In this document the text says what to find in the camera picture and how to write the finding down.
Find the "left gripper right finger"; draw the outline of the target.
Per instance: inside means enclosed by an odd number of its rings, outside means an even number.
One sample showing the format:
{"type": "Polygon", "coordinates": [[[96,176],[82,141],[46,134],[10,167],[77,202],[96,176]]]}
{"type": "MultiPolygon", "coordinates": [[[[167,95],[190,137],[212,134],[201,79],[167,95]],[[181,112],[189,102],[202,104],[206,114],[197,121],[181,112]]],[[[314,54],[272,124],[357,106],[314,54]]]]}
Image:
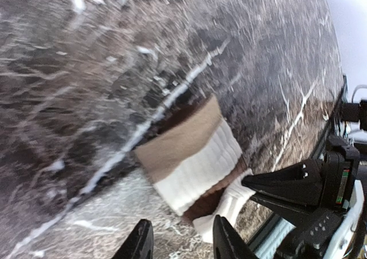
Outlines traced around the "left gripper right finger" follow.
{"type": "Polygon", "coordinates": [[[225,217],[216,215],[213,222],[215,259],[258,259],[225,217]]]}

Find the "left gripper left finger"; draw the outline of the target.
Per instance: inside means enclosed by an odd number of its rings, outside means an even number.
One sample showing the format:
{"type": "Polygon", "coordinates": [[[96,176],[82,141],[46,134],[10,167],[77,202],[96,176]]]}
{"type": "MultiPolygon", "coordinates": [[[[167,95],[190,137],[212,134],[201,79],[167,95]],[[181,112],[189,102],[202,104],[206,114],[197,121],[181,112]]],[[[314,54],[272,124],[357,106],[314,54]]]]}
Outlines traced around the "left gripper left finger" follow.
{"type": "Polygon", "coordinates": [[[152,259],[154,233],[151,221],[141,219],[125,239],[112,259],[152,259]]]}

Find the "cream brown sock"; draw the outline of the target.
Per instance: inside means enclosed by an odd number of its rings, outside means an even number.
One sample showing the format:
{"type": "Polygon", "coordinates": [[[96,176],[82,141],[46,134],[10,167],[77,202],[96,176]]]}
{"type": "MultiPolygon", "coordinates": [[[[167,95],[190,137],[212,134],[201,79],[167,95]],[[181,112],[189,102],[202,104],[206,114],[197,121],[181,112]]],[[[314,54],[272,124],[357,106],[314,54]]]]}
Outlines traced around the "cream brown sock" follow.
{"type": "Polygon", "coordinates": [[[215,95],[175,115],[135,155],[161,198],[192,222],[206,243],[213,242],[216,215],[234,225],[255,194],[241,181],[252,175],[242,149],[223,117],[215,95]]]}

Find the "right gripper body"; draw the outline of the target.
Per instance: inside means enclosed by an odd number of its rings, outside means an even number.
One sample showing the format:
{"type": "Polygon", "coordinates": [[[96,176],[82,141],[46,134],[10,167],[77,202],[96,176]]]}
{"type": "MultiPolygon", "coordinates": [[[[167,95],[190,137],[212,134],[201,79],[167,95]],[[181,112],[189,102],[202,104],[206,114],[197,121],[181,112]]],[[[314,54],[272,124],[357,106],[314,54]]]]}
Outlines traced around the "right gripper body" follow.
{"type": "MultiPolygon", "coordinates": [[[[359,151],[346,140],[327,140],[321,160],[323,191],[319,208],[286,235],[276,249],[275,258],[324,258],[332,236],[350,209],[354,182],[360,180],[359,159],[359,151]]],[[[348,248],[360,238],[360,219],[348,248]]],[[[345,254],[351,253],[348,248],[345,254]]]]}

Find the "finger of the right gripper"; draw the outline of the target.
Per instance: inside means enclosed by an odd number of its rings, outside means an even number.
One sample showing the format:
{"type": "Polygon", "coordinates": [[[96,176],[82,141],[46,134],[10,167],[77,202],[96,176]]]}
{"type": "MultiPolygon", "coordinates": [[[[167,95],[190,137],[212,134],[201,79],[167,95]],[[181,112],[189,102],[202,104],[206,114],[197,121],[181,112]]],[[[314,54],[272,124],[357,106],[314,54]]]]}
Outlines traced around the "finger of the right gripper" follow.
{"type": "Polygon", "coordinates": [[[286,192],[285,196],[259,192],[252,200],[272,210],[294,226],[306,222],[310,215],[319,208],[321,193],[301,191],[300,193],[286,192]]]}
{"type": "Polygon", "coordinates": [[[246,176],[241,184],[266,196],[316,206],[323,191],[323,161],[306,159],[278,171],[246,176]]]}

